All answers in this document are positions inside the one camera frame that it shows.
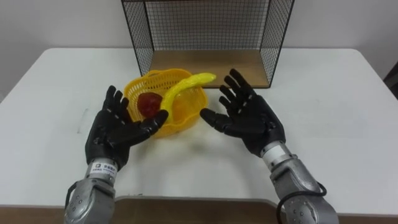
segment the tabletop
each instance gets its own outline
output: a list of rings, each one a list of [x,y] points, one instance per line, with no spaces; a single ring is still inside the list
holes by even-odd
[[[46,50],[0,104],[0,205],[62,206],[85,174],[85,141],[107,88],[139,75],[132,49]],[[256,91],[338,213],[398,215],[398,103],[358,51],[283,49],[272,87]],[[222,112],[219,91],[206,93]],[[239,139],[199,120],[132,147],[115,189],[117,199],[276,204],[269,175]]]

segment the black wire frame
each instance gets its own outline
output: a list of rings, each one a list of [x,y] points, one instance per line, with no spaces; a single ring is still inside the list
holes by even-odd
[[[260,47],[260,55],[267,74],[269,87],[271,87],[274,79],[287,26],[292,15],[294,1],[270,0],[269,3],[266,25]]]
[[[143,0],[121,0],[141,76],[146,74],[154,56],[147,6]]]
[[[206,47],[207,50],[259,49],[269,86],[274,78],[294,1],[121,0],[141,75],[149,71],[155,50],[206,50]],[[178,11],[180,8],[191,12]],[[199,20],[192,22],[191,14],[199,15]],[[203,24],[208,26],[209,30],[219,26],[224,34],[212,31],[203,35],[203,31],[208,32],[203,30]],[[192,26],[198,26],[198,29],[192,29]],[[198,40],[192,32],[195,35],[199,34],[198,36],[204,40]]]

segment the background wall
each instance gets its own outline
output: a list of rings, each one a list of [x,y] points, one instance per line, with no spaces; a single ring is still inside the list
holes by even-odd
[[[396,0],[296,0],[285,46],[358,49],[384,78],[398,61],[397,8]],[[48,48],[130,46],[120,0],[0,0],[0,97]]]

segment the yellow banana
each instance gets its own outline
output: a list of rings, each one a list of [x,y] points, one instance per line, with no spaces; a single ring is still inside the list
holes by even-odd
[[[212,82],[214,79],[216,79],[216,75],[212,73],[199,73],[196,75],[192,75],[188,78],[184,78],[183,80],[179,81],[176,85],[174,85],[172,88],[167,90],[160,104],[161,110],[167,110],[167,112],[169,112],[169,118],[167,120],[168,121],[173,120],[172,106],[174,98],[178,93],[180,93],[183,90],[186,90],[187,88],[202,86],[206,83]]]

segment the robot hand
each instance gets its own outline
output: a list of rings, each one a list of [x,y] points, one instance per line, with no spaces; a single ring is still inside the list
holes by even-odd
[[[229,74],[231,76],[226,76],[224,81],[235,95],[221,85],[220,91],[226,98],[219,99],[229,116],[207,108],[200,111],[200,116],[217,131],[241,138],[252,154],[262,157],[268,144],[286,142],[284,127],[263,97],[256,94],[238,71],[232,69]]]
[[[114,86],[108,88],[86,142],[87,164],[95,158],[108,158],[117,163],[118,170],[122,169],[129,159],[130,147],[156,133],[169,115],[161,110],[154,118],[132,122],[127,111],[129,100],[122,96]]]
[[[281,209],[291,224],[337,224],[333,207],[323,198],[326,189],[319,184],[298,157],[286,147],[282,123],[263,97],[256,94],[247,81],[232,69],[222,85],[220,97],[227,115],[207,108],[200,116],[217,131],[241,138],[247,149],[261,157],[271,171],[270,179],[280,198],[277,220],[282,223]]]
[[[130,147],[156,133],[169,115],[161,110],[151,119],[133,122],[127,111],[129,101],[122,96],[110,86],[103,108],[95,117],[85,147],[85,178],[68,189],[66,224],[109,223],[114,210],[116,174],[126,165]]]

